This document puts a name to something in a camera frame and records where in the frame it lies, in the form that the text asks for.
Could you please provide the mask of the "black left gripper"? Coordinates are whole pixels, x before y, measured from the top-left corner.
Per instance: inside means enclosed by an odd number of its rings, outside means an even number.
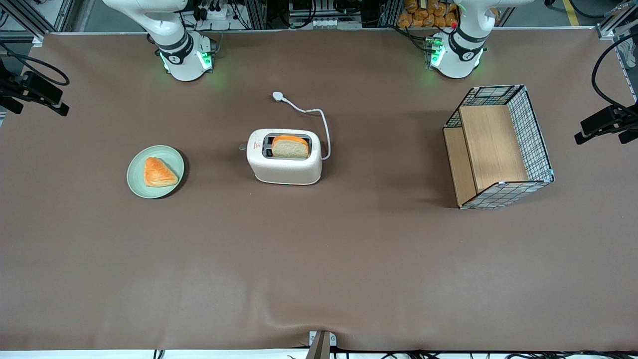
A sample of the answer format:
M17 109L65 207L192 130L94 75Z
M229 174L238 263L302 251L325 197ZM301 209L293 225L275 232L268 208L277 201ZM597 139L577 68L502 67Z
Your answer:
M627 108L617 108L616 117L618 122L616 123L616 129L623 131L618 134L618 139L622 145L626 145L631 141L638 139L638 103L631 105ZM583 145L593 137L596 137L596 133L584 133L578 132L574 135L574 139L577 145Z

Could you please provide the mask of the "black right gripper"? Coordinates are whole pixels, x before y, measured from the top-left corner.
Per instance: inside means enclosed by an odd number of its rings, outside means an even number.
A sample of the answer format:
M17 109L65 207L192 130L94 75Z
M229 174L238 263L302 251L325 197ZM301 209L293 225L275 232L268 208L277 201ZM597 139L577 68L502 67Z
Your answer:
M0 60L0 106L15 114L20 114L23 104L15 99L25 100L25 80L27 76L7 70L3 59ZM67 116L70 107L64 102L46 103L46 106L60 116Z

